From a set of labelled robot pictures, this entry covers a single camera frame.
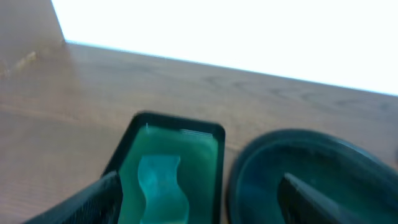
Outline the green scouring sponge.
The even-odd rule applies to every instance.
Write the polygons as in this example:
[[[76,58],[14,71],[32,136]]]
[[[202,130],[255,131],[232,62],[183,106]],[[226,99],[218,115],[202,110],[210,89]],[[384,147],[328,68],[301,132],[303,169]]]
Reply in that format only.
[[[190,204],[177,181],[180,157],[142,156],[137,177],[146,205],[142,224],[186,224]]]

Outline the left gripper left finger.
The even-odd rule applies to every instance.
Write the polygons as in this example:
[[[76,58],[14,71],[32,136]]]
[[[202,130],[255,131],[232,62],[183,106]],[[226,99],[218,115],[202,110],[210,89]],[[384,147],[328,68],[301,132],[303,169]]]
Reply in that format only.
[[[112,171],[72,197],[26,222],[28,224],[113,224],[119,220],[123,191]]]

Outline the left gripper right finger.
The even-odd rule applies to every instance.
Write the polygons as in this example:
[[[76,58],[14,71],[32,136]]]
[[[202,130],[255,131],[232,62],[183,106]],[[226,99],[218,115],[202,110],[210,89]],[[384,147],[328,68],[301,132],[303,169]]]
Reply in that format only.
[[[288,224],[360,224],[364,221],[296,176],[285,173],[277,200]]]

